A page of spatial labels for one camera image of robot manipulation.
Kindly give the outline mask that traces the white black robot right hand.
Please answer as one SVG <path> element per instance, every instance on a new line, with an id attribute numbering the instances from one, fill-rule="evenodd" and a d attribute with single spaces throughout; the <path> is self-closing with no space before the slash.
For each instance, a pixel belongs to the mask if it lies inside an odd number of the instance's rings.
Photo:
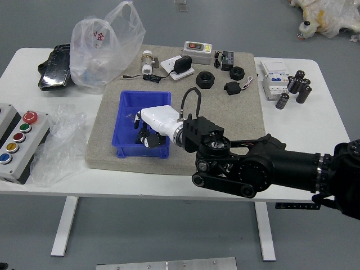
<path id="1" fill-rule="evenodd" d="M 183 120 L 179 113 L 170 105 L 144 108 L 135 115 L 134 128 L 137 129 L 143 121 L 143 126 L 138 133 L 137 142 L 147 148 L 154 148 L 166 143 L 169 137 L 174 144 L 182 146 Z"/>

